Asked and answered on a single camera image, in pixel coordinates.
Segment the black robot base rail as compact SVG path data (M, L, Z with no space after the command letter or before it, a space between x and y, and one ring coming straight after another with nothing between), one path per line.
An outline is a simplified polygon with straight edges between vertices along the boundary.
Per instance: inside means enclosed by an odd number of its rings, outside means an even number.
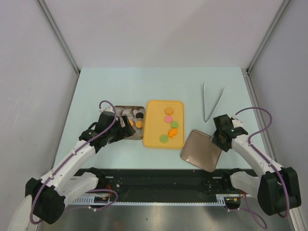
M111 189L119 203L206 203L218 195L242 198L240 190L229 189L225 169L212 173L198 169L88 169L102 178L98 188Z

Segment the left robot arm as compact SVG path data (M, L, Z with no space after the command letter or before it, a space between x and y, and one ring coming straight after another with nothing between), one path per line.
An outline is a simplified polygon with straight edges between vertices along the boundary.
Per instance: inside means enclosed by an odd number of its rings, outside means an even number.
M58 165L38 180L31 178L26 183L25 195L32 197L30 222L33 225L42 221L55 223L66 207L85 193L108 192L117 195L106 187L105 175L94 168L75 180L72 177L104 146L134 133L126 115L117 116L113 111L101 112L98 121L81 133L72 151Z

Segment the black sandwich cookie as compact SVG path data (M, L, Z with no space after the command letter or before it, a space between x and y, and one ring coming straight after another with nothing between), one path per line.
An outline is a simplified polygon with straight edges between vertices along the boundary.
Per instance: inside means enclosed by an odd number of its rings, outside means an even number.
M144 118L144 114L142 112L138 112L136 115L135 115L136 118L138 119L143 119Z

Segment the metal tongs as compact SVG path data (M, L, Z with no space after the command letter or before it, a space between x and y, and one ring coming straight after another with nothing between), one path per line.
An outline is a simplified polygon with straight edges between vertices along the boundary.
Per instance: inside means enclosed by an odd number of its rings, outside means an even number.
M207 123L212 116L221 96L225 90L225 87L208 87L204 82L202 85L202 108L203 108L203 120Z

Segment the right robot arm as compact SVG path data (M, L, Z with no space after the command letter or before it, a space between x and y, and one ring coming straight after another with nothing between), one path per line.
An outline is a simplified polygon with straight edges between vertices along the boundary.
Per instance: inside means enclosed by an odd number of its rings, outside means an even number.
M263 212L269 216L288 212L302 204L298 175L292 167L283 167L253 144L243 123L234 116L217 116L212 143L227 152L238 153L253 169L253 177L240 168L222 175L222 188L227 193L241 190L256 198Z

